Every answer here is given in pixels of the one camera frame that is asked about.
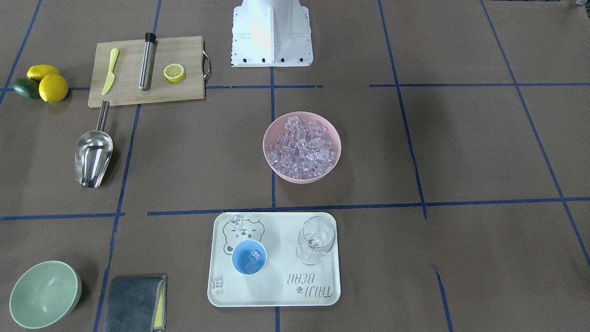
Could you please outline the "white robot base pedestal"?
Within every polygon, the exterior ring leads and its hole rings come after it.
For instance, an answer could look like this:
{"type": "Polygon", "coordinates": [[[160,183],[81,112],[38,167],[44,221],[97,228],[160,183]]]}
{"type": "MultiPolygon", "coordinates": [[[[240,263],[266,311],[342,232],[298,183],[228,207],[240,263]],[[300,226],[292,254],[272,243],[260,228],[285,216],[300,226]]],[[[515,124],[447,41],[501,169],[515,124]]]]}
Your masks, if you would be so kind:
{"type": "Polygon", "coordinates": [[[232,19],[231,66],[313,64],[310,15],[298,0],[243,0],[232,19]]]}

